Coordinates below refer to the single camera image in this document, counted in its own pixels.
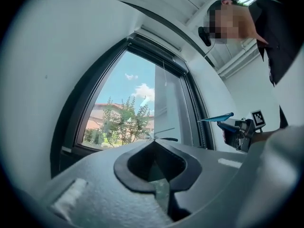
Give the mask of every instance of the black shirt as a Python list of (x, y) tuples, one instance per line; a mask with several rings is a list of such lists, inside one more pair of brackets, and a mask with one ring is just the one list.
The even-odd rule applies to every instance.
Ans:
[(249, 6), (257, 33), (268, 45), (257, 41), (264, 59), (266, 50), (270, 68), (270, 81), (275, 85), (294, 61), (303, 43), (303, 32), (298, 17), (284, 4), (272, 0), (256, 0)]

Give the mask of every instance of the person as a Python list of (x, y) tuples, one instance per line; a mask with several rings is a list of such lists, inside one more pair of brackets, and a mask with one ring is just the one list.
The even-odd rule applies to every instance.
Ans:
[[(208, 9), (206, 27), (216, 42), (227, 43), (228, 39), (253, 38), (262, 59), (268, 55), (269, 78), (275, 86), (296, 58), (303, 43), (301, 23), (296, 21), (290, 4), (278, 0), (256, 0), (245, 6), (236, 0), (218, 0)], [(280, 129), (288, 126), (280, 107)], [(274, 132), (254, 133), (251, 143), (265, 141)]]

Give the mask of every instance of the white wall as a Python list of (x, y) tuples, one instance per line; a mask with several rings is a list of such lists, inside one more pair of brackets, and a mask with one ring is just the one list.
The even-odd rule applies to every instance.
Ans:
[[(239, 115), (235, 103), (225, 84), (211, 65), (188, 44), (184, 46), (181, 52), (199, 87), (209, 117), (233, 112), (237, 118)], [(225, 144), (223, 132), (217, 127), (216, 123), (211, 123), (211, 127), (218, 151), (237, 152), (234, 148)]]
[(258, 56), (251, 63), (225, 80), (229, 92), (241, 117), (247, 117), (251, 111), (261, 110), (266, 121), (263, 131), (279, 128), (279, 104), (274, 87), (269, 81), (268, 57)]
[(31, 0), (20, 11), (0, 57), (0, 144), (14, 185), (35, 195), (50, 179), (53, 132), (73, 87), (143, 19), (116, 0)]

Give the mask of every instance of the ceiling beam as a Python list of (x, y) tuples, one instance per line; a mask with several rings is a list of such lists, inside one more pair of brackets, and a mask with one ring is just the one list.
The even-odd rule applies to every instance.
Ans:
[(200, 23), (203, 20), (205, 14), (207, 13), (208, 8), (215, 1), (217, 1), (217, 0), (206, 1), (205, 4), (203, 6), (201, 6), (200, 9), (198, 11), (196, 11), (196, 13), (193, 14), (193, 16), (188, 20), (188, 22), (186, 23), (186, 26), (190, 30), (193, 30), (195, 28), (195, 26), (198, 25), (198, 23)]

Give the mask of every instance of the window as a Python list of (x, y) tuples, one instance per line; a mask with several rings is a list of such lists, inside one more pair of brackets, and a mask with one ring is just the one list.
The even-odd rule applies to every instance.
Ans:
[(98, 150), (150, 138), (182, 136), (187, 115), (178, 76), (127, 51), (108, 76), (90, 113), (82, 145)]

